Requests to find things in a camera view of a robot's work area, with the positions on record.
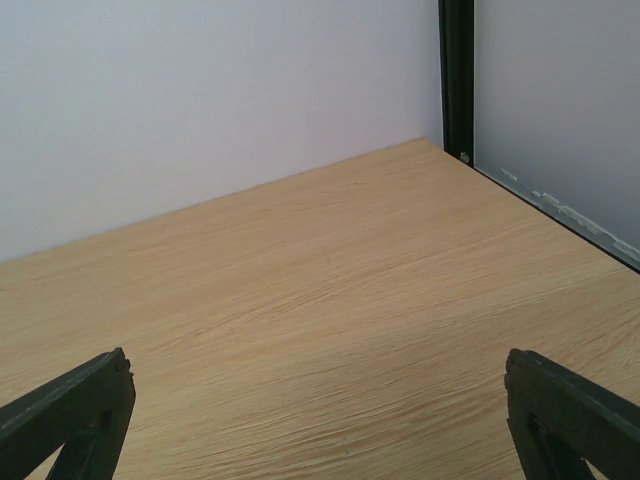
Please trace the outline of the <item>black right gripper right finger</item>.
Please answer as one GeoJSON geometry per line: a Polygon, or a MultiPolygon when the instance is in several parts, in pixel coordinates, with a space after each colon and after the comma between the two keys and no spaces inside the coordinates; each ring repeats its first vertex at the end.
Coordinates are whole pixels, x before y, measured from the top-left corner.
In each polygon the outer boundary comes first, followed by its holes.
{"type": "Polygon", "coordinates": [[[531,350],[506,360],[507,423],[528,479],[639,477],[639,407],[531,350]]]}

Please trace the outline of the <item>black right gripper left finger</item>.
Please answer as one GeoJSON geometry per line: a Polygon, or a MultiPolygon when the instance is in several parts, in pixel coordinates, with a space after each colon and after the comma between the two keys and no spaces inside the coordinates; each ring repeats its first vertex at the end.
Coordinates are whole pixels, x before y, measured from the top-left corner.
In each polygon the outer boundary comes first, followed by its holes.
{"type": "Polygon", "coordinates": [[[24,479],[56,454],[49,479],[111,479],[136,392],[122,348],[1,407],[1,477],[24,479]]]}

